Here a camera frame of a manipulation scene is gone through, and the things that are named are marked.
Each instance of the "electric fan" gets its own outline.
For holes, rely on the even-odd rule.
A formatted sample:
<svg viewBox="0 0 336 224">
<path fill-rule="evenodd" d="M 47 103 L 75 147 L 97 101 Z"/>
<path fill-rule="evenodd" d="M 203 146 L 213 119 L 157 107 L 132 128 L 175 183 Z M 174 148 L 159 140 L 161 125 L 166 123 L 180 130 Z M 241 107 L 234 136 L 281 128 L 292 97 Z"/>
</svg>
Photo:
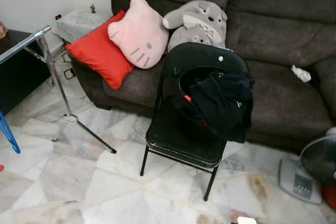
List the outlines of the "electric fan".
<svg viewBox="0 0 336 224">
<path fill-rule="evenodd" d="M 309 143 L 299 160 L 283 158 L 279 165 L 279 186 L 304 201 L 322 201 L 320 184 L 336 183 L 336 128 Z"/>
</svg>

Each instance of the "blue object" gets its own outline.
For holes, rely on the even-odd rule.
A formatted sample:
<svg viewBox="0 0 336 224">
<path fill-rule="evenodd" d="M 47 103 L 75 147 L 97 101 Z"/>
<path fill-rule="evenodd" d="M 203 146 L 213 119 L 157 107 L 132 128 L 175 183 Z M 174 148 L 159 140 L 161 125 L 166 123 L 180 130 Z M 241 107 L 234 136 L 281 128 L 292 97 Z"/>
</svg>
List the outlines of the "blue object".
<svg viewBox="0 0 336 224">
<path fill-rule="evenodd" d="M 4 132 L 6 138 L 8 139 L 8 141 L 12 144 L 12 148 L 13 150 L 19 154 L 21 153 L 21 150 L 19 148 L 19 146 L 17 145 L 15 138 L 11 132 L 11 129 L 9 128 L 4 115 L 1 113 L 0 111 L 0 129 Z"/>
</svg>

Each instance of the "black folding chair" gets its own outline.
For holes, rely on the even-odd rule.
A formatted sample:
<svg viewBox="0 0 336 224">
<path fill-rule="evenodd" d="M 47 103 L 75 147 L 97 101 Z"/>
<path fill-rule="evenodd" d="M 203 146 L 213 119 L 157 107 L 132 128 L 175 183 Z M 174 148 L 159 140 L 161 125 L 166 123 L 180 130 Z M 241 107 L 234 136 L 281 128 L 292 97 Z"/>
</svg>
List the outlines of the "black folding chair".
<svg viewBox="0 0 336 224">
<path fill-rule="evenodd" d="M 166 77 L 178 78 L 186 70 L 196 67 L 216 68 L 228 73 L 248 72 L 242 58 L 228 49 L 190 42 L 173 48 L 164 60 L 154 114 L 146 133 L 147 145 L 140 176 L 143 176 L 148 152 L 211 173 L 204 196 L 207 201 L 226 141 L 219 140 L 207 127 L 199 127 L 193 129 L 191 134 L 185 134 L 186 122 L 181 120 L 172 98 L 163 94 Z"/>
</svg>

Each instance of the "hello kitty pillow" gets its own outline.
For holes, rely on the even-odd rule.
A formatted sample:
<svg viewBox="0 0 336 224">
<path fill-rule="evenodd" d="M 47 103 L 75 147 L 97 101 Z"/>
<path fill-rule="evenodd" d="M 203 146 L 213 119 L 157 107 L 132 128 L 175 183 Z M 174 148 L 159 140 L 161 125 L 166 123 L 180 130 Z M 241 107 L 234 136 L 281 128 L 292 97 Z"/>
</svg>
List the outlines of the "hello kitty pillow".
<svg viewBox="0 0 336 224">
<path fill-rule="evenodd" d="M 108 35 L 132 64 L 144 69 L 158 63 L 169 36 L 162 17 L 146 0 L 131 0 L 125 17 L 109 25 Z"/>
</svg>

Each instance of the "gray plush toy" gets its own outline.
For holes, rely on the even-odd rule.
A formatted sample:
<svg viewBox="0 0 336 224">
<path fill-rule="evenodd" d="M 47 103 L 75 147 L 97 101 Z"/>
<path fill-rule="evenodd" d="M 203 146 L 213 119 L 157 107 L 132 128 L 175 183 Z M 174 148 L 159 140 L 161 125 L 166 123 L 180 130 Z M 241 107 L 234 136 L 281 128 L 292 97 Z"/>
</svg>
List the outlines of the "gray plush toy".
<svg viewBox="0 0 336 224">
<path fill-rule="evenodd" d="M 193 38 L 192 33 L 200 37 L 202 32 L 198 31 L 196 33 L 197 29 L 191 30 L 191 28 L 202 30 L 210 39 L 212 46 L 225 47 L 226 21 L 225 12 L 215 3 L 204 0 L 190 1 L 163 17 L 162 22 L 165 28 L 176 29 L 181 26 L 185 28 L 177 29 L 173 33 L 168 44 L 168 50 L 178 44 L 189 41 L 190 38 Z"/>
</svg>

